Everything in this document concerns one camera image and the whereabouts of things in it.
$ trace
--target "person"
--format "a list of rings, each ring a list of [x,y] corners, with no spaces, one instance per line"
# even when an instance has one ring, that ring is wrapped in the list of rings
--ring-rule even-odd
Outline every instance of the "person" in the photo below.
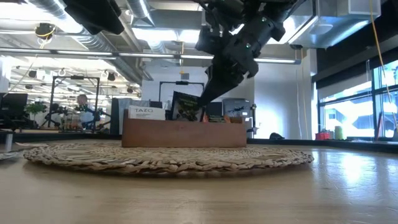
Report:
[[[85,94],[77,96],[77,103],[79,106],[86,106],[91,111],[81,111],[79,115],[81,126],[85,129],[91,129],[94,121],[93,105],[88,103],[88,98]]]

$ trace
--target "pipe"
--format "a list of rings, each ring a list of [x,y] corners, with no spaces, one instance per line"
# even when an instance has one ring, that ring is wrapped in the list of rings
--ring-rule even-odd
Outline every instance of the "pipe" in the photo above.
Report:
[[[124,27],[124,32],[121,33],[121,37],[126,41],[128,46],[130,46],[133,52],[142,52],[142,47],[139,44],[137,37],[134,35],[131,26],[127,23],[127,21],[121,17],[120,18],[122,25]],[[135,67],[138,68],[139,74],[141,77],[145,77],[146,80],[153,81],[152,76],[142,68],[142,58],[135,59]]]
[[[100,35],[90,35],[90,33],[80,24],[78,24],[69,14],[64,10],[65,3],[62,0],[26,0],[28,4],[32,4],[35,7],[46,11],[57,18],[57,26],[64,32],[68,33],[79,33],[87,36],[72,37],[77,42],[81,43],[88,50],[99,51],[99,52],[113,52],[116,49],[108,42],[106,38]],[[123,59],[117,58],[110,64],[114,65],[121,71],[121,74],[129,81],[141,83],[142,77],[137,75],[139,73],[138,68],[130,67]]]
[[[134,23],[134,18],[140,19],[150,26],[154,27],[154,21],[150,16],[150,6],[146,0],[127,0],[127,7],[131,13],[131,25]]]
[[[166,47],[162,41],[147,41],[149,48],[155,54],[167,54]]]

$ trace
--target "computer monitor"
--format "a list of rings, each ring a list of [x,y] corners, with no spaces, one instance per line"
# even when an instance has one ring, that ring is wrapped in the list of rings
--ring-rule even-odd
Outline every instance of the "computer monitor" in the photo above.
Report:
[[[223,115],[223,103],[222,102],[211,102],[206,106],[207,115],[222,116]]]
[[[0,93],[0,114],[6,116],[23,116],[27,104],[27,93]]]

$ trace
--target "cable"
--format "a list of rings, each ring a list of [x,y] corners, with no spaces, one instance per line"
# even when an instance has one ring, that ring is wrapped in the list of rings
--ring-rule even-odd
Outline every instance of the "cable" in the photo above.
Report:
[[[374,24],[374,18],[373,18],[373,0],[369,0],[369,7],[370,7],[370,10],[371,10],[371,20],[372,20],[372,27],[373,27],[374,39],[375,39],[375,41],[376,41],[377,52],[379,53],[379,59],[380,59],[380,64],[381,64],[381,68],[382,68],[382,71],[383,71],[384,79],[387,80],[386,71],[385,71],[385,69],[384,69],[384,62],[383,62],[383,58],[382,58],[382,56],[381,56],[379,38],[377,37],[376,25]],[[387,83],[386,87],[387,87],[388,101],[389,101],[389,103],[390,103],[390,105],[391,105],[391,104],[392,104],[392,100],[391,100],[390,89],[389,89],[389,87],[388,87],[388,83]],[[398,132],[398,123],[397,123],[396,114],[395,114],[394,112],[392,112],[392,117],[394,118],[394,123],[395,123],[395,125],[396,125],[396,130],[397,130],[397,132]]]
[[[301,124],[300,124],[300,100],[299,100],[299,80],[297,78],[297,69],[296,69],[296,87],[297,87],[297,114],[298,114],[298,128],[300,130],[300,139],[303,139],[301,133]]]
[[[43,42],[43,44],[40,46],[40,49],[43,49],[44,46],[45,46],[47,43],[48,43],[47,41],[46,41],[46,42]],[[38,56],[38,55],[36,54],[35,57],[34,57],[34,59],[33,59],[33,62],[31,63],[31,65],[29,66],[29,68],[26,70],[25,74],[21,77],[21,79],[19,79],[19,81],[18,81],[13,87],[11,87],[10,90],[9,90],[6,94],[4,94],[2,97],[6,97],[6,96],[8,95],[9,92],[11,92],[13,89],[15,89],[16,86],[18,86],[18,85],[21,83],[21,81],[22,81],[22,80],[26,77],[26,75],[30,72],[31,68],[33,67],[33,64],[36,62],[37,56]]]
[[[54,33],[55,28],[57,28],[57,26],[54,26],[54,28],[53,28],[50,32],[48,32],[48,33],[46,33],[46,34],[36,34],[36,36],[37,36],[37,37],[47,37],[47,36],[49,36],[49,35],[51,35],[51,34]]]
[[[301,60],[304,58],[304,53],[303,49],[301,49]],[[305,88],[304,88],[304,64],[301,64],[301,69],[302,69],[302,75],[303,75],[303,80],[302,80],[302,85],[303,85],[303,104],[304,104],[304,120],[305,120],[305,134],[308,140],[308,124],[307,124],[307,112],[305,111]]]

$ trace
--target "ceiling duct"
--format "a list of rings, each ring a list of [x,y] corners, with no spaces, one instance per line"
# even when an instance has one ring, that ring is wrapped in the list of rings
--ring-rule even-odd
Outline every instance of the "ceiling duct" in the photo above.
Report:
[[[149,48],[156,54],[167,54],[167,49],[162,41],[147,41]]]
[[[131,13],[131,25],[137,20],[142,20],[154,27],[154,21],[150,16],[150,6],[146,0],[127,0],[127,6]]]
[[[77,42],[84,45],[88,50],[98,52],[115,51],[116,49],[102,35],[90,35],[90,33],[78,24],[64,10],[65,4],[62,0],[26,0],[29,4],[33,4],[37,8],[46,11],[58,19],[58,27],[64,32],[84,34],[84,36],[72,37]],[[129,81],[141,84],[142,77],[139,68],[130,67],[123,59],[116,58],[109,62],[114,65],[121,74]]]
[[[373,17],[377,18],[381,15],[381,0],[372,0],[372,4]],[[371,21],[368,0],[317,0],[313,9],[315,16],[295,33],[289,44],[325,49],[341,42]]]

